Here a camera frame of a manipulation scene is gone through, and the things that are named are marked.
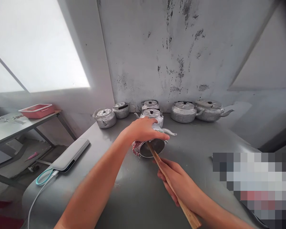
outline chopstick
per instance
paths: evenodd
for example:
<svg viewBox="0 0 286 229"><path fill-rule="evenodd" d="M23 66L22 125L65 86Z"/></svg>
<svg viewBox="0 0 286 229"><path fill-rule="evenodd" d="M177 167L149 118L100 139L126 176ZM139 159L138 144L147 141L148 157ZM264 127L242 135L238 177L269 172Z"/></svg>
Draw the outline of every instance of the chopstick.
<svg viewBox="0 0 286 229"><path fill-rule="evenodd" d="M156 153L156 151L153 149L153 146L150 144L149 141L146 142L150 152L152 153L159 169L161 170L162 174L165 176L166 182L168 183L169 187L172 189L172 191L175 193L171 181L169 180L169 178L167 177L166 173L161 169L161 167L159 166L159 161L161 161L160 157L158 156L158 154ZM201 226L201 222L198 220L197 216L195 215L194 212L192 212L191 210L189 210L187 208L187 206L185 206L185 204L179 199L179 197L176 195L178 202L183 210L183 213L185 214L188 222L190 223L192 229L197 229L198 227Z"/></svg>

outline teapot lid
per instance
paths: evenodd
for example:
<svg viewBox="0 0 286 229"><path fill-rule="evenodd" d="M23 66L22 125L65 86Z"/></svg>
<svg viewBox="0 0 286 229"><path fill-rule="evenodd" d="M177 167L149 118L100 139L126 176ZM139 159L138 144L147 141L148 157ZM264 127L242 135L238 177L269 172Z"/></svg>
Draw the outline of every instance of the teapot lid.
<svg viewBox="0 0 286 229"><path fill-rule="evenodd" d="M148 116L150 118L156 118L160 116L161 112L157 109L146 109L143 111L143 115Z"/></svg>
<svg viewBox="0 0 286 229"><path fill-rule="evenodd" d="M180 109L192 109L195 107L195 105L192 104L191 102L185 102L185 101L176 102L175 106Z"/></svg>
<svg viewBox="0 0 286 229"><path fill-rule="evenodd" d="M145 106L155 106L155 105L158 104L158 101L156 101L156 100L146 100L146 101L143 101L142 103Z"/></svg>
<svg viewBox="0 0 286 229"><path fill-rule="evenodd" d="M102 109L96 114L96 116L107 116L110 113L111 113L111 109Z"/></svg>
<svg viewBox="0 0 286 229"><path fill-rule="evenodd" d="M121 108L121 107L123 107L123 106L127 107L126 103L125 103L125 102L120 102L120 103L116 103L116 104L113 106L113 108L114 108L114 109L119 109L119 108Z"/></svg>
<svg viewBox="0 0 286 229"><path fill-rule="evenodd" d="M195 101L196 104L206 107L206 108L213 108L213 109L221 109L222 104L218 101L215 100L205 100L205 99L200 99Z"/></svg>

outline pink plastic tray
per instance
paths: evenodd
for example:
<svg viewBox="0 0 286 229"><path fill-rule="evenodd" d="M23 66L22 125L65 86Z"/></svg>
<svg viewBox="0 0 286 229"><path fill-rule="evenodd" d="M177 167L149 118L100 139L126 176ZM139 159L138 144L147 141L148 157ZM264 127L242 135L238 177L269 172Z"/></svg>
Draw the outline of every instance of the pink plastic tray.
<svg viewBox="0 0 286 229"><path fill-rule="evenodd" d="M19 110L27 118L43 118L49 114L54 113L54 107L52 104L36 104L31 107Z"/></svg>

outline hand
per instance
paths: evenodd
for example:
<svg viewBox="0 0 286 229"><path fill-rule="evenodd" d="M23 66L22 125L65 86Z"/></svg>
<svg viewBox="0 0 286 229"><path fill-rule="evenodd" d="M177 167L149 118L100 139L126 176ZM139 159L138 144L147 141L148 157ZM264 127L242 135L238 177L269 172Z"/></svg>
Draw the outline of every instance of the hand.
<svg viewBox="0 0 286 229"><path fill-rule="evenodd" d="M122 133L127 136L131 141L148 141L154 138L159 138L162 140L168 140L169 135L161 133L152 128L153 123L158 121L155 118L139 118L133 121L128 127L126 127Z"/></svg>
<svg viewBox="0 0 286 229"><path fill-rule="evenodd" d="M191 211L199 215L201 205L203 205L204 202L203 199L207 198L207 195L203 193L178 163L164 158L161 158L161 160L159 165L171 181L176 195ZM160 169L158 171L158 177L163 181L166 190L174 200L176 206L179 207L177 196L169 187Z"/></svg>

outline power bank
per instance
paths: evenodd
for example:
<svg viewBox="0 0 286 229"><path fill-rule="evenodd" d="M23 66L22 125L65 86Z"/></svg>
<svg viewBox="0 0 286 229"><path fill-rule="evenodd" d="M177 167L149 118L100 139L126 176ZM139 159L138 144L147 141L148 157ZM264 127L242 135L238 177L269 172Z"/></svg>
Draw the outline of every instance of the power bank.
<svg viewBox="0 0 286 229"><path fill-rule="evenodd" d="M77 139L53 162L52 168L60 172L67 172L89 144L88 139Z"/></svg>

